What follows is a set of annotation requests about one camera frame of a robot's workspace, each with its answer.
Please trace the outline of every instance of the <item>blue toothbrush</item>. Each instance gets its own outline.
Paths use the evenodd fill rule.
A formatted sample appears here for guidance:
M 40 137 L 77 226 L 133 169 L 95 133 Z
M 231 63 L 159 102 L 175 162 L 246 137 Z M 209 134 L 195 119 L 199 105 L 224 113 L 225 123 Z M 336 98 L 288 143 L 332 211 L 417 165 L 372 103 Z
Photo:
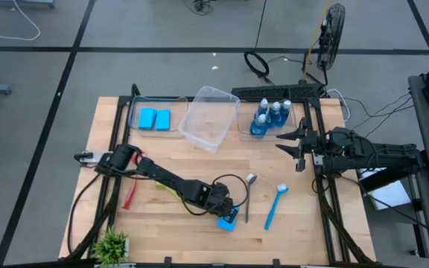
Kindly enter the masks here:
M 277 185 L 276 199 L 274 200 L 273 207 L 271 208 L 271 211 L 269 211 L 269 215 L 267 216 L 266 224 L 264 225 L 264 230 L 269 230 L 269 227 L 271 226 L 271 222 L 273 221 L 273 218 L 274 218 L 274 214 L 276 213 L 276 207 L 277 207 L 277 203 L 279 202 L 279 197 L 281 197 L 282 194 L 287 193 L 288 190 L 289 188 L 284 183 Z

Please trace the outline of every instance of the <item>potted plant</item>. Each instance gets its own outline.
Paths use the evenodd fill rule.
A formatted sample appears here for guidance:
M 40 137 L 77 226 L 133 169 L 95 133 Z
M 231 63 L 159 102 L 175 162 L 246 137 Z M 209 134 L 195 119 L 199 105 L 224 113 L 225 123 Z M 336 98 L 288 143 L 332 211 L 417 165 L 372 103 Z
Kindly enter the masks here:
M 128 235 L 123 232 L 116 234 L 113 227 L 109 227 L 104 238 L 94 247 L 92 257 L 101 262 L 101 267 L 114 267 L 128 257 Z

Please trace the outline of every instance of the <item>gray floor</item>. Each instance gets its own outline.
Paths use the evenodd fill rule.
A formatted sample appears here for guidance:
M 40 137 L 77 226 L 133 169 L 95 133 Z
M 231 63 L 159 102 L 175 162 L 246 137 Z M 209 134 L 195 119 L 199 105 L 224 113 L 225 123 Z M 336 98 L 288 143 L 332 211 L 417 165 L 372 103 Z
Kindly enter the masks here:
M 428 49 L 407 1 L 343 0 L 346 26 L 341 48 Z M 26 7 L 41 27 L 33 42 L 2 40 L 1 46 L 72 46 L 88 0 L 58 0 L 55 10 Z M 429 0 L 415 0 L 429 31 Z M 97 0 L 85 47 L 223 47 L 246 48 L 255 42 L 262 0 L 219 0 L 208 16 L 190 13 L 183 0 Z M 259 47 L 307 48 L 323 7 L 316 1 L 268 1 Z M 10 7 L 0 7 L 0 34 L 30 36 L 31 26 Z M 68 53 L 0 52 L 0 83 L 13 94 L 0 95 L 0 240 L 28 170 Z M 278 54 L 263 54 L 271 59 Z M 301 54 L 286 54 L 302 59 Z M 270 64 L 275 84 L 296 83 L 299 63 Z M 356 98 L 374 112 L 407 92 L 407 77 L 429 70 L 429 56 L 339 55 L 329 71 L 329 89 Z M 320 73 L 312 69 L 318 77 Z M 6 264 L 55 260 L 76 185 L 79 167 L 72 155 L 83 150 L 99 96 L 128 94 L 136 83 L 143 95 L 195 95 L 210 85 L 229 92 L 237 86 L 263 86 L 242 54 L 79 53 L 76 56 L 54 125 L 34 178 Z M 348 127 L 366 115 L 348 102 Z M 379 120 L 359 127 L 367 134 Z M 412 109 L 399 112 L 371 134 L 386 143 L 423 147 Z M 373 211 L 366 202 L 378 260 L 406 267 L 429 267 L 429 259 L 407 254 L 415 249 L 411 226 Z

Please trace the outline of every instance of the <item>bottle cap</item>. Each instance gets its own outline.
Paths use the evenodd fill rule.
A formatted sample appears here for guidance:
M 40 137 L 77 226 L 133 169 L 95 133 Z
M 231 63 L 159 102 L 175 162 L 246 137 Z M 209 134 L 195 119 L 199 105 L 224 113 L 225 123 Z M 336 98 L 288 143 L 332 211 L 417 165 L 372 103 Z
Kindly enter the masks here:
M 260 123 L 260 124 L 266 123 L 266 115 L 265 114 L 258 116 L 258 123 Z
M 290 109 L 290 105 L 292 103 L 290 102 L 290 100 L 286 100 L 283 104 L 282 107 L 284 107 L 284 109 Z
M 266 99 L 266 98 L 263 98 L 263 99 L 261 100 L 261 107 L 263 107 L 263 108 L 266 108 L 266 107 L 267 107 L 267 99 Z
M 276 111 L 281 109 L 281 104 L 276 101 L 275 103 L 273 103 L 273 109 Z

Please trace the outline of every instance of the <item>clear plastic tray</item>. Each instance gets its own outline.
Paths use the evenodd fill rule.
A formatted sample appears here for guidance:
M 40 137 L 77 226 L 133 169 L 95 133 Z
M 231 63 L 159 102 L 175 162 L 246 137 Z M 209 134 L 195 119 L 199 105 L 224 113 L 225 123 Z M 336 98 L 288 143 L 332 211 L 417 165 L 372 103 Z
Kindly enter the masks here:
M 274 127 L 267 129 L 266 135 L 262 138 L 250 134 L 250 128 L 254 114 L 258 109 L 259 103 L 246 103 L 242 102 L 236 115 L 238 123 L 238 138 L 240 141 L 278 141 L 276 135 L 291 133 L 297 129 L 296 116 L 294 113 L 294 106 L 291 104 L 289 116 L 287 117 L 286 124 L 282 127 Z
M 179 131 L 195 146 L 216 153 L 239 105 L 238 97 L 204 86 L 180 122 Z
M 188 99 L 185 97 L 167 99 L 167 98 L 146 98 L 135 96 L 133 105 L 130 107 L 129 125 L 144 137 L 160 138 L 182 138 L 183 135 L 178 132 L 178 125 L 185 116 L 188 109 Z M 170 110 L 170 129 L 169 130 L 140 130 L 138 128 L 140 120 L 140 110 L 142 108 L 169 109 Z

